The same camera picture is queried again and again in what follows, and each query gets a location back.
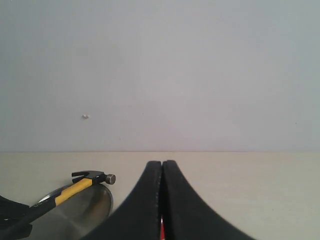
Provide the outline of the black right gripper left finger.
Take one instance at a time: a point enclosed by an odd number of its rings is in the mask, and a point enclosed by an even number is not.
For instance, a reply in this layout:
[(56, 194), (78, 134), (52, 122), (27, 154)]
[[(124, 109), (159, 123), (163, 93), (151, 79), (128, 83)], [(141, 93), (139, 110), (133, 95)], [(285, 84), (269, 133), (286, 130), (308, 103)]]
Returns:
[(162, 163), (147, 162), (133, 190), (121, 205), (83, 240), (159, 240)]

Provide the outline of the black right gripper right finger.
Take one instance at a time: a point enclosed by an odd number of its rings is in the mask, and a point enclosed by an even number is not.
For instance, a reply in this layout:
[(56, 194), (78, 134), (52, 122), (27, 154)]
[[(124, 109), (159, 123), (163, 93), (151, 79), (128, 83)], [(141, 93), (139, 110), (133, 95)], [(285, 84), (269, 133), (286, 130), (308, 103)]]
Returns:
[(252, 240), (216, 213), (193, 189), (174, 160), (164, 161), (161, 215), (166, 240)]

